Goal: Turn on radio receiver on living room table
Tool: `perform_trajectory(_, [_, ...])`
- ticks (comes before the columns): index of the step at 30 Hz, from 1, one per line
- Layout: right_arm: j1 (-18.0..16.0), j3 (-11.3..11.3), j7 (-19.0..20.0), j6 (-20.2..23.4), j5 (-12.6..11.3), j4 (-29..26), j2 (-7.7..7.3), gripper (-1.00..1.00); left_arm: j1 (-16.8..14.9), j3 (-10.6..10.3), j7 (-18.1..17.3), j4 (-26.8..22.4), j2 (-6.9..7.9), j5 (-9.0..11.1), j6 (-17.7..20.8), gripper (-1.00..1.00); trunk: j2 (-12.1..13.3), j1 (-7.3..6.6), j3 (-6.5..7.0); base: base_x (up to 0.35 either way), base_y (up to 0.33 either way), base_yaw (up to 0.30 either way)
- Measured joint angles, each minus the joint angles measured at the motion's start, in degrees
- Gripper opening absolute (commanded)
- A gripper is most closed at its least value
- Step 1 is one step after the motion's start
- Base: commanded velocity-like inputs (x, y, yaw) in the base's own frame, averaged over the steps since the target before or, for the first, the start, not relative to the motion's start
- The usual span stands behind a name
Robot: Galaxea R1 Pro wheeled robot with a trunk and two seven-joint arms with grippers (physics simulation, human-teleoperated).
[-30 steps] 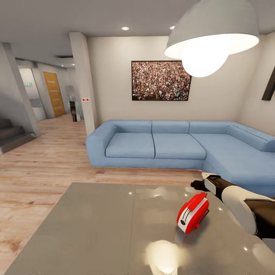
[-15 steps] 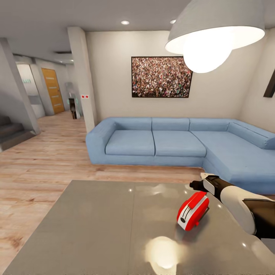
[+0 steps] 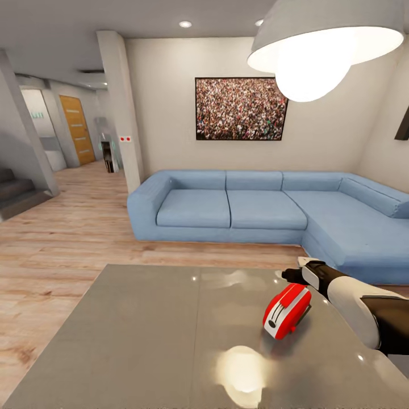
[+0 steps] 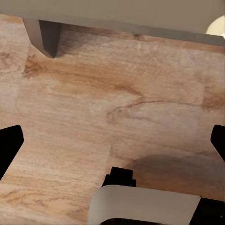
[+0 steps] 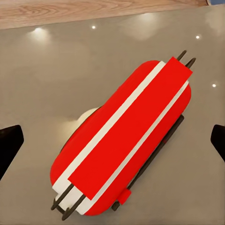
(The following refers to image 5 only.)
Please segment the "radio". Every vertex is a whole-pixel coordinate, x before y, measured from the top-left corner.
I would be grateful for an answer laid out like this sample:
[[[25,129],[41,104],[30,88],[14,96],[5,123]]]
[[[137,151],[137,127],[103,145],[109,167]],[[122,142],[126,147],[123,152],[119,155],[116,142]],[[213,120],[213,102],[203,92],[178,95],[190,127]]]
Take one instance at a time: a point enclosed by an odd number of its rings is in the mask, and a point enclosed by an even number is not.
[[[189,68],[196,60],[180,63],[186,52],[167,63],[143,63],[70,136],[50,171],[58,193],[51,210],[62,213],[62,220],[75,210],[95,216],[113,204],[116,211],[131,195],[130,188],[185,118]]]

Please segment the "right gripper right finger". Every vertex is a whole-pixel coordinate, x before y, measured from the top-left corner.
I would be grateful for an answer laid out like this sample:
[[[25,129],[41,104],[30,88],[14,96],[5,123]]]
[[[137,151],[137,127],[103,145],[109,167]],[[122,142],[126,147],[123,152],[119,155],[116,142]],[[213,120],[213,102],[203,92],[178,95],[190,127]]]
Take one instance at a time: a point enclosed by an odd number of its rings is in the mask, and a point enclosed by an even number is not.
[[[225,161],[225,126],[214,125],[210,141]]]

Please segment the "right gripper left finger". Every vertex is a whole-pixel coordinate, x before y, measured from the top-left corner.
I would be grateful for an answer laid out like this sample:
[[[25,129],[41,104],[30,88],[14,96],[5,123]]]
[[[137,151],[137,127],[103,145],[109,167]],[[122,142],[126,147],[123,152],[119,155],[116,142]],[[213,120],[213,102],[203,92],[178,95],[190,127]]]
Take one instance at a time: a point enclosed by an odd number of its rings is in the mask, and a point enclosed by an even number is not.
[[[24,143],[20,125],[0,130],[0,180]]]

